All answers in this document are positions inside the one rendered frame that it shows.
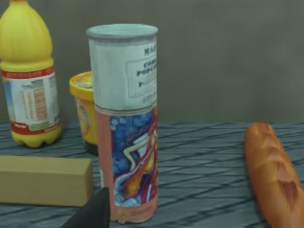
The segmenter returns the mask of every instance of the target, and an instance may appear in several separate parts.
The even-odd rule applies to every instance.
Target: cardboard box
[[[0,202],[85,205],[93,195],[91,159],[0,156]]]

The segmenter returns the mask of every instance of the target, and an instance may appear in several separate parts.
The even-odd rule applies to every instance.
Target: gray wooden table
[[[159,123],[159,207],[146,223],[111,228],[264,228],[248,187],[243,156],[246,123]],[[304,180],[304,124],[273,124]],[[0,124],[0,154],[91,157],[96,189],[98,160],[85,153],[79,126],[41,149],[15,145]],[[59,228],[77,208],[0,204],[0,228]]]

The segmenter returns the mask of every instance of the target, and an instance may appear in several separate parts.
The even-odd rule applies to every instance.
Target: cylindrical can
[[[88,153],[98,156],[91,72],[72,77],[70,92],[75,97],[84,148]]]
[[[154,26],[87,30],[102,186],[111,220],[144,222],[157,209],[157,65]]]

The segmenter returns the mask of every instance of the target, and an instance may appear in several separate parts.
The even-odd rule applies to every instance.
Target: gray backdrop
[[[90,69],[85,30],[159,28],[161,121],[304,120],[302,0],[29,0],[52,34],[61,115],[75,121],[68,81]],[[0,0],[0,13],[8,0]],[[0,86],[0,121],[7,121]]]

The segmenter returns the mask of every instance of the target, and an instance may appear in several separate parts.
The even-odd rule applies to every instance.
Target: baguette
[[[304,228],[304,193],[274,129],[254,122],[245,132],[245,157],[260,210],[272,228]]]

